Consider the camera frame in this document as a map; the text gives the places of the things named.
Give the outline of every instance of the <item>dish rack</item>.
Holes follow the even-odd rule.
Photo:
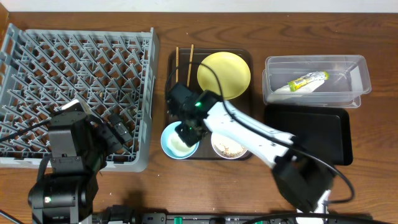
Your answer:
[[[105,120],[119,114],[133,140],[104,170],[140,172],[149,160],[159,40],[150,32],[7,28],[0,51],[0,137],[50,119],[78,99]],[[45,126],[0,143],[0,167],[38,168],[51,153]]]

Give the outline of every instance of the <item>plastic crate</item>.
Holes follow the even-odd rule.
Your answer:
[[[159,40],[148,32],[21,31],[10,24],[0,52],[0,137],[50,119],[74,99],[107,119],[119,113],[132,131],[104,170],[147,167]],[[0,143],[0,167],[38,168],[50,154],[45,126]]]

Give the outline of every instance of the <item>wood grain surface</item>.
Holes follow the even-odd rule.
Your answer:
[[[293,210],[277,191],[270,169],[258,158],[247,161],[175,161],[160,147],[164,128],[164,83],[168,56],[176,46],[237,48],[253,59],[255,118],[261,120],[262,71],[271,55],[363,55],[372,92],[362,97],[351,119],[354,162],[339,167],[357,196],[333,205],[339,213],[370,213],[398,222],[398,14],[172,14],[26,13],[10,20],[21,29],[146,31],[160,39],[154,92],[150,161],[141,173],[102,172],[94,201],[99,212],[114,204],[162,208],[169,212],[270,213]],[[27,194],[33,169],[0,169],[0,208],[31,222]],[[348,196],[336,178],[331,199]]]

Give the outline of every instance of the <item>table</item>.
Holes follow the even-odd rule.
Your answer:
[[[160,39],[154,90],[150,161],[141,173],[102,172],[95,212],[114,204],[180,213],[270,213],[293,210],[280,195],[270,169],[258,158],[247,161],[175,161],[160,146],[165,126],[164,83],[167,58],[176,46],[245,49],[252,55],[261,120],[262,71],[271,55],[363,55],[372,92],[358,109],[348,110],[354,162],[339,167],[356,187],[356,199],[330,208],[370,213],[398,222],[398,15],[397,14],[197,14],[197,13],[43,13],[12,12],[20,29],[146,31]],[[37,170],[0,169],[0,208],[31,222],[27,195]],[[336,178],[331,199],[348,196]]]

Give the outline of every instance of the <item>chopstick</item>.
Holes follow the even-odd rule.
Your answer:
[[[193,57],[193,44],[191,45],[191,56],[189,58],[189,62],[192,62],[192,57]],[[188,81],[187,81],[187,87],[189,87],[189,81],[191,79],[191,68],[192,64],[189,64],[189,69],[188,69]]]
[[[178,47],[175,49],[175,67],[178,67]],[[175,71],[175,82],[178,83],[178,69]]]

